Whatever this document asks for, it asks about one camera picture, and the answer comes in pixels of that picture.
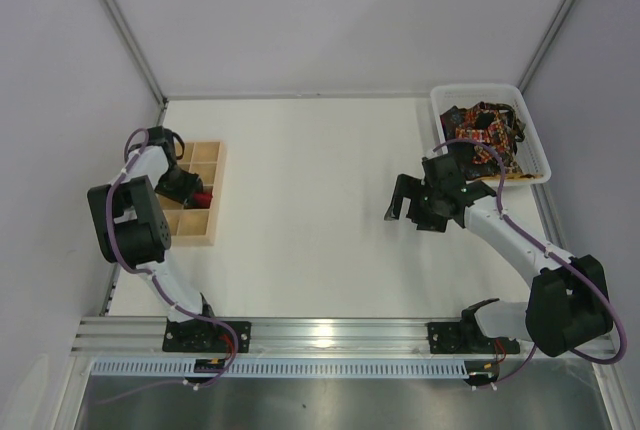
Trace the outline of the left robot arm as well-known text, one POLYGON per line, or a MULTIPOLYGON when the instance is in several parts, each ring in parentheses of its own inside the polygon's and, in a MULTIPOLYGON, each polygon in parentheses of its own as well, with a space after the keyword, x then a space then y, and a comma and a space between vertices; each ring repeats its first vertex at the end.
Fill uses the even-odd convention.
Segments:
POLYGON ((181 137, 163 127, 135 130, 125 144, 124 166, 109 183, 92 187, 87 200, 105 260, 149 286, 167 311, 171 342, 218 333, 205 297, 187 282, 171 253, 172 236, 161 196, 195 208, 210 202, 199 176, 178 161, 181 137))

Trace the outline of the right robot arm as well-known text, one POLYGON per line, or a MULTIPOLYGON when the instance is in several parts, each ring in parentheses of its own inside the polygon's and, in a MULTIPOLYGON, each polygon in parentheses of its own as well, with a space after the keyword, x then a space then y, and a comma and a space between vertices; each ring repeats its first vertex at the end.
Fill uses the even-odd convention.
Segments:
POLYGON ((526 340, 549 357, 613 329, 604 269, 597 259, 575 257, 528 233, 508 216, 498 190, 467 181, 453 156, 424 158, 422 167, 422 178, 397 176, 385 220, 406 216, 417 229, 439 233, 454 222, 490 245, 529 289, 525 302, 492 298, 465 308, 463 329, 484 339, 526 340))

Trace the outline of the red necktie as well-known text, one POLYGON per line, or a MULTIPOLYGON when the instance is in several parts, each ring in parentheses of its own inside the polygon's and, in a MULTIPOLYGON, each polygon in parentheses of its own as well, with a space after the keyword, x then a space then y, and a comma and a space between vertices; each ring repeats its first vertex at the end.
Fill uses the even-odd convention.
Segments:
POLYGON ((192 196, 192 205, 194 208, 208 209, 211 206, 212 195, 205 192, 196 192, 192 196))

